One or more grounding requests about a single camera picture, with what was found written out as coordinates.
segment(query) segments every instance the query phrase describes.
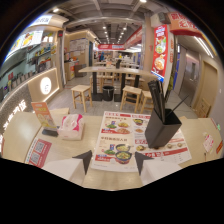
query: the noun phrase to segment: table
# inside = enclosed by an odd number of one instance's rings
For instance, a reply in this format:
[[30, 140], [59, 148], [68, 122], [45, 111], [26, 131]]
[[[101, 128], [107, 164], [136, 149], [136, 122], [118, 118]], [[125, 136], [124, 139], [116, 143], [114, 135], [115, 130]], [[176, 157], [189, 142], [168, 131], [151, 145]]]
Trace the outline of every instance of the table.
[[[61, 125], [63, 114], [52, 113], [52, 117], [56, 125]], [[85, 153], [89, 150], [94, 152], [94, 147], [97, 143], [98, 134], [100, 131], [101, 116], [83, 116], [85, 120], [85, 127], [83, 138], [81, 141], [65, 141], [59, 137], [51, 137], [42, 134], [42, 128], [37, 127], [39, 121], [35, 114], [27, 112], [18, 112], [11, 120], [9, 127], [4, 133], [5, 147], [3, 158], [14, 160], [18, 162], [25, 162], [22, 155], [27, 154], [30, 144], [35, 137], [41, 138], [52, 143], [50, 151], [45, 160], [45, 164], [50, 161], [57, 161], [69, 159], [79, 154]], [[216, 129], [210, 118], [202, 119], [182, 119], [181, 130], [184, 134], [185, 140], [191, 152], [192, 159], [180, 164], [181, 168], [190, 165], [205, 162], [205, 149], [202, 145], [204, 141], [203, 132], [211, 134], [215, 140], [214, 150], [207, 154], [207, 161], [219, 159], [222, 155], [223, 148], [216, 153], [216, 148], [222, 141], [219, 131]], [[23, 135], [21, 130], [30, 133], [28, 137]], [[103, 170], [96, 170], [89, 167], [82, 184], [84, 188], [101, 189], [101, 190], [124, 190], [142, 187], [142, 182], [137, 172], [122, 173], [122, 172], [108, 172]]]
[[135, 76], [135, 83], [134, 87], [138, 88], [139, 85], [139, 78], [140, 75], [143, 77], [151, 77], [153, 79], [157, 79], [157, 76], [153, 75], [151, 72], [140, 70], [140, 69], [133, 69], [133, 68], [106, 68], [106, 67], [86, 67], [81, 70], [79, 70], [79, 73], [81, 72], [92, 72], [93, 73], [93, 94], [92, 94], [92, 100], [93, 101], [102, 101], [102, 94], [97, 93], [97, 83], [96, 83], [96, 76], [97, 72], [115, 72], [115, 73], [122, 73], [122, 79], [121, 79], [121, 92], [120, 94], [114, 94], [114, 102], [121, 102], [122, 95], [123, 95], [123, 88], [125, 87], [125, 77], [126, 74], [133, 74]]

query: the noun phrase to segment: menu board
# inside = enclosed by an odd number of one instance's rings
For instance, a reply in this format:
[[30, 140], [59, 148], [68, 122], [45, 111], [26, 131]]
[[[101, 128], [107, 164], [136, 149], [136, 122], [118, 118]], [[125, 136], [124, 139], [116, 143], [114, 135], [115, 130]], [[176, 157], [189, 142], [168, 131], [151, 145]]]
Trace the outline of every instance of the menu board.
[[168, 54], [167, 25], [162, 25], [154, 29], [154, 46], [151, 73], [158, 76], [158, 79], [163, 82]]
[[22, 41], [21, 48], [32, 46], [35, 44], [40, 44], [42, 40], [43, 31], [32, 31], [25, 34], [25, 37]]
[[53, 118], [51, 117], [50, 111], [48, 109], [47, 103], [39, 102], [33, 103], [31, 102], [33, 110], [35, 111], [38, 120], [40, 121], [42, 127], [46, 130], [57, 131], [57, 126], [54, 123]]
[[28, 151], [25, 163], [42, 168], [52, 143], [35, 138]]
[[71, 40], [70, 41], [70, 51], [82, 51], [85, 50], [86, 38]]
[[148, 148], [145, 138], [150, 115], [104, 112], [91, 167], [106, 171], [137, 172], [135, 152], [156, 160], [183, 163], [191, 159], [179, 129], [164, 147]]

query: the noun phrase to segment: ceiling light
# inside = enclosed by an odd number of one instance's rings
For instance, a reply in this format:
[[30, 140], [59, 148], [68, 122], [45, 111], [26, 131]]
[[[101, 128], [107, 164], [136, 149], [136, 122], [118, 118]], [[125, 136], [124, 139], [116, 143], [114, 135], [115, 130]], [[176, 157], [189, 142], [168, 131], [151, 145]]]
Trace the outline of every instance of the ceiling light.
[[202, 45], [202, 43], [198, 40], [197, 37], [194, 37], [194, 39], [201, 45], [201, 47], [205, 50], [205, 52], [207, 53], [207, 55], [209, 56], [208, 51], [206, 50], [206, 48]]
[[203, 42], [203, 40], [201, 38], [198, 38], [199, 41], [202, 43], [202, 45], [206, 48], [206, 50], [208, 51], [208, 53], [211, 55], [211, 57], [213, 58], [212, 53], [210, 52], [210, 50], [208, 49], [208, 47], [205, 45], [205, 43]]

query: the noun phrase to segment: ceiling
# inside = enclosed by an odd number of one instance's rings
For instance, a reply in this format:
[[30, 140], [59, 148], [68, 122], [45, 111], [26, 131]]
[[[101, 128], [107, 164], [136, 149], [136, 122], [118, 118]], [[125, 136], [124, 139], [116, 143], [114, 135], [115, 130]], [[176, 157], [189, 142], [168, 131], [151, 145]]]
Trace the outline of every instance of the ceiling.
[[49, 13], [68, 18], [66, 30], [69, 32], [90, 29], [102, 44], [124, 44], [141, 26], [145, 14], [152, 16], [168, 11], [167, 7], [151, 0], [147, 3], [140, 0], [70, 0], [52, 8]]

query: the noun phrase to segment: food picture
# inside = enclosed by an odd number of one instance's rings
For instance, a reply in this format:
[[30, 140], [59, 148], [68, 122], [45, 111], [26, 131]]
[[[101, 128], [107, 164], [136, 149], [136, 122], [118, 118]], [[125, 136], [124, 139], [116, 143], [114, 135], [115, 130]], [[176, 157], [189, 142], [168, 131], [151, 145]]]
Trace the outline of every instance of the food picture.
[[117, 132], [120, 133], [120, 134], [130, 134], [130, 131], [128, 131], [125, 128], [120, 128], [120, 129], [117, 130]]
[[136, 131], [137, 133], [143, 133], [143, 132], [144, 132], [144, 131], [143, 131], [142, 129], [140, 129], [140, 128], [135, 129], [135, 131]]
[[117, 128], [117, 126], [114, 125], [114, 124], [109, 124], [109, 125], [107, 125], [107, 127], [108, 127], [108, 128]]
[[130, 148], [131, 148], [131, 146], [126, 145], [126, 144], [119, 144], [116, 146], [116, 149], [119, 152], [127, 152], [130, 150]]
[[125, 123], [125, 122], [119, 123], [118, 126], [121, 127], [121, 128], [129, 127], [129, 125], [127, 123]]
[[23, 44], [22, 44], [22, 47], [26, 47], [31, 43], [31, 41], [33, 39], [33, 34], [34, 33], [27, 33], [26, 34], [25, 39], [24, 39]]
[[141, 126], [143, 124], [143, 120], [141, 119], [133, 119], [136, 125]]
[[127, 164], [129, 163], [132, 154], [130, 152], [117, 152], [115, 156], [118, 163]]
[[146, 147], [143, 146], [143, 145], [139, 145], [139, 146], [136, 147], [137, 151], [144, 151], [145, 149], [146, 149]]
[[165, 46], [162, 46], [161, 44], [158, 44], [158, 45], [156, 46], [156, 52], [157, 52], [158, 54], [162, 54], [165, 50], [166, 50], [166, 47], [165, 47]]
[[164, 59], [156, 58], [155, 66], [158, 70], [163, 70], [164, 69]]
[[110, 150], [110, 149], [104, 151], [104, 153], [107, 154], [108, 156], [113, 156], [113, 155], [115, 155], [115, 152], [114, 152], [113, 150]]

